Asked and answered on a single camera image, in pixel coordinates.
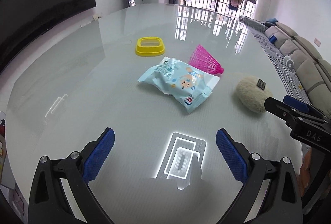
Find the beige plush ball keychain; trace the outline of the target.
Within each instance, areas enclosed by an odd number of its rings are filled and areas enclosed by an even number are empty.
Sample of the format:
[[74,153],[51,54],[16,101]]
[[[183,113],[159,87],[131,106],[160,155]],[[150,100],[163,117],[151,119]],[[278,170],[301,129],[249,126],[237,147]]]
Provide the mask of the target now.
[[264,102],[273,94],[266,83],[258,77],[249,75],[239,81],[235,95],[250,111],[258,114],[266,112]]

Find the small clothes drying stand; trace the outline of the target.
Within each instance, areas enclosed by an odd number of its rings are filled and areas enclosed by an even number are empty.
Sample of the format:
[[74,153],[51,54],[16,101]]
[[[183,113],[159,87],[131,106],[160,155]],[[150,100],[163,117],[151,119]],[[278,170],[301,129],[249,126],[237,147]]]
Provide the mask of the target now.
[[244,4],[245,0],[229,0],[228,9],[230,15],[235,18],[242,14],[245,10]]

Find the yellow plastic ring lid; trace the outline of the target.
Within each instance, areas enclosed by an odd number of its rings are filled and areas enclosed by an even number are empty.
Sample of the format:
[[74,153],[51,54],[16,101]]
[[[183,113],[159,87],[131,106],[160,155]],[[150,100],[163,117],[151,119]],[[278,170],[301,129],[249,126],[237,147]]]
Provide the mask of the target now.
[[137,40],[135,53],[138,56],[160,56],[165,53],[165,45],[160,37],[141,37]]

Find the grey sectional sofa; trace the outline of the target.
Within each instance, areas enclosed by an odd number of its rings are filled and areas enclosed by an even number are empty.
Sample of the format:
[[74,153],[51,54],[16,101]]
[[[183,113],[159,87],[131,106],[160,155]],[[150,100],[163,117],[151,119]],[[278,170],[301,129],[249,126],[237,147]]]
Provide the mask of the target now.
[[287,25],[276,22],[264,34],[275,36],[274,44],[283,56],[289,55],[295,72],[310,103],[330,117],[330,63],[322,58],[315,46]]

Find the houndstooth sofa cover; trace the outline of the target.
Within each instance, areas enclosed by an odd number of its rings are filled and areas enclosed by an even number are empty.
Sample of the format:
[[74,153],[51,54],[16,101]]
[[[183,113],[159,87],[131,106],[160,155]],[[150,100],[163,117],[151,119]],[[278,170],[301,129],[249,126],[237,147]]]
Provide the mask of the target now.
[[267,28],[262,23],[246,16],[239,16],[239,21],[248,27],[252,35],[254,35],[256,40],[260,43],[262,49],[276,69],[286,93],[297,100],[310,104],[310,100],[301,85],[294,68],[290,69],[286,66],[284,56],[281,54],[280,50],[272,44],[264,34],[264,32],[270,28]]

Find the pink plastic shuttlecock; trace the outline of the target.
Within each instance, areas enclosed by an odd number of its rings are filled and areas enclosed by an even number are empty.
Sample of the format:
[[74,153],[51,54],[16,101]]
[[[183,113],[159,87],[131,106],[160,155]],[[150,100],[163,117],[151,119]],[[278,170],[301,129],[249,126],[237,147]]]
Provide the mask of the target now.
[[212,75],[220,75],[224,72],[221,64],[200,44],[191,54],[188,64]]

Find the light blue wet wipes pack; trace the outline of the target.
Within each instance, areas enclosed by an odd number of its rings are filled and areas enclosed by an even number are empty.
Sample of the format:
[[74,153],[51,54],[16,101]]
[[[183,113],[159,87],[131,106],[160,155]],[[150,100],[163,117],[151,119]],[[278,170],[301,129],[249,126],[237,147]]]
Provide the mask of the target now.
[[176,58],[165,56],[138,79],[173,96],[188,113],[198,108],[213,92],[220,78],[203,72]]

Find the small white desk fan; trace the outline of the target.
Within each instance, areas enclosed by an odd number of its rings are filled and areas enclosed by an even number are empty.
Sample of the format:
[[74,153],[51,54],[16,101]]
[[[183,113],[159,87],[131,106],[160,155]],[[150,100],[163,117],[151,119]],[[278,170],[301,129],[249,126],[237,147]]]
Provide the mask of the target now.
[[292,58],[289,55],[286,55],[283,58],[283,63],[286,66],[286,68],[288,68],[289,70],[295,69],[294,61],[292,60]]

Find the blue cushion on sofa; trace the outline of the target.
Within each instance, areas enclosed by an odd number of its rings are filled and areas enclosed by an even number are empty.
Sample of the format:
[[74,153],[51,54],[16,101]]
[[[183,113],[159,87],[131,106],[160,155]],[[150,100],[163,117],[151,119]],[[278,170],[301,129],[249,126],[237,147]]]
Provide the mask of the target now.
[[277,38],[274,35],[269,38],[269,42],[272,44],[275,44],[276,41],[277,41]]

